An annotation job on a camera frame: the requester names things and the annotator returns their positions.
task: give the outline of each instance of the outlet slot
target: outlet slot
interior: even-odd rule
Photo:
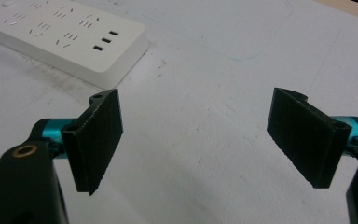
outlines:
[[[103,41],[103,42],[106,42],[106,43],[108,43],[108,44],[109,44],[110,42],[112,42],[112,40],[106,39],[106,38],[103,38],[102,41]]]
[[[97,50],[99,50],[99,51],[103,51],[103,48],[100,47],[100,46],[97,46],[97,45],[94,45],[94,49],[97,49]]]
[[[118,35],[118,32],[110,31],[109,34],[110,35]]]

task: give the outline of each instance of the tabletop surface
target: tabletop surface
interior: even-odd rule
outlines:
[[[349,223],[358,162],[313,189],[267,133],[274,87],[358,116],[358,18],[312,0],[76,0],[143,23],[124,134],[95,195],[55,161],[71,223]],[[0,156],[101,91],[0,45]]]

